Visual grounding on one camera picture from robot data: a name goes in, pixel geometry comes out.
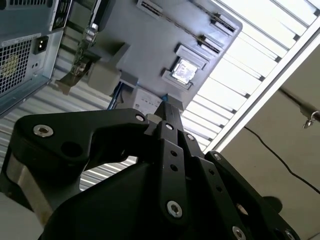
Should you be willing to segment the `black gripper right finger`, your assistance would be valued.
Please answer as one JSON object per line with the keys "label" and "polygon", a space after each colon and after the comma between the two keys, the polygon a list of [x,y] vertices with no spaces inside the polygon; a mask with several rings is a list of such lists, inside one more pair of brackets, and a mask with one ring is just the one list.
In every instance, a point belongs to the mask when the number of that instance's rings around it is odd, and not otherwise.
{"label": "black gripper right finger", "polygon": [[179,109],[167,103],[166,120],[177,128],[190,179],[195,225],[200,237],[215,240],[298,240],[278,211],[276,197],[260,195],[218,152],[203,153],[184,131]]}

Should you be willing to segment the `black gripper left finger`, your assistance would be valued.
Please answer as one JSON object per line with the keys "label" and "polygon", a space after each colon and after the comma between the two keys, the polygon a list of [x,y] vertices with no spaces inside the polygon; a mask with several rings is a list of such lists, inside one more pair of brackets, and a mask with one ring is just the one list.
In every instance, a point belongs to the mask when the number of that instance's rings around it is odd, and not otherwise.
{"label": "black gripper left finger", "polygon": [[127,108],[20,118],[5,155],[5,193],[48,222],[63,203],[133,165],[185,164],[167,103],[156,116]]}

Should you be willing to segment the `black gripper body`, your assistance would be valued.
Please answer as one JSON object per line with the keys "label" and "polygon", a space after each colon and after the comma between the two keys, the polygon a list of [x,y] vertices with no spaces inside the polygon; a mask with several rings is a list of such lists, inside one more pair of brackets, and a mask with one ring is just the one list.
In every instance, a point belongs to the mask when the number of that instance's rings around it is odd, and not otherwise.
{"label": "black gripper body", "polygon": [[64,202],[44,240],[215,240],[195,224],[181,159],[132,165]]}

